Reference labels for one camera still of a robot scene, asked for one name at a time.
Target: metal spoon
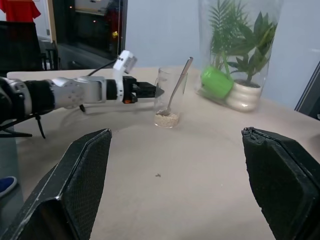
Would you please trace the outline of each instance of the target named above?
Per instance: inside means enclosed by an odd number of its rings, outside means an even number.
[[[169,101],[168,107],[166,108],[166,110],[157,112],[156,113],[157,115],[161,115],[161,116],[164,116],[164,117],[169,116],[169,114],[171,112],[170,106],[171,106],[172,100],[174,99],[174,96],[175,96],[180,84],[182,83],[183,79],[186,77],[186,74],[187,74],[187,72],[188,72],[193,60],[194,60],[193,57],[189,57],[188,61],[186,62],[185,66],[183,68],[183,71],[182,71],[182,73],[180,75],[180,78],[179,78],[178,82],[176,83],[176,86],[174,87],[173,93],[172,93],[172,95],[170,97],[170,101]]]

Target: table surface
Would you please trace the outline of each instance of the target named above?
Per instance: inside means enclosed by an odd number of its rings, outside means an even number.
[[[8,77],[75,78],[89,72],[12,72]],[[150,83],[157,74],[157,68],[131,73]],[[241,130],[256,127],[295,139],[320,160],[320,122],[265,99],[252,113],[217,105],[194,91],[197,74],[191,70],[181,122],[172,129],[153,124],[152,99],[90,105],[87,114],[56,110],[42,117],[47,139],[41,138],[33,119],[17,125],[16,131],[34,136],[17,139],[24,196],[72,141],[109,128],[113,138],[91,239],[274,239],[250,188]],[[96,75],[111,78],[112,72],[104,69]]]

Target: red shirt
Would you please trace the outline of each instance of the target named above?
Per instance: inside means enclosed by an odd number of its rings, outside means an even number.
[[[32,0],[0,0],[0,9],[8,22],[34,22],[41,13]]]

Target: rice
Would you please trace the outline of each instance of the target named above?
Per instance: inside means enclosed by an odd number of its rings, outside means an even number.
[[[176,126],[179,122],[179,116],[170,113],[168,116],[163,116],[160,114],[156,114],[154,116],[154,123],[157,126],[164,127],[164,128],[172,128]]]

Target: blue object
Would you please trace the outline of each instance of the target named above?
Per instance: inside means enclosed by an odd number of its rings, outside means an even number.
[[[9,193],[17,185],[17,179],[14,176],[8,176],[0,179],[0,198]]]

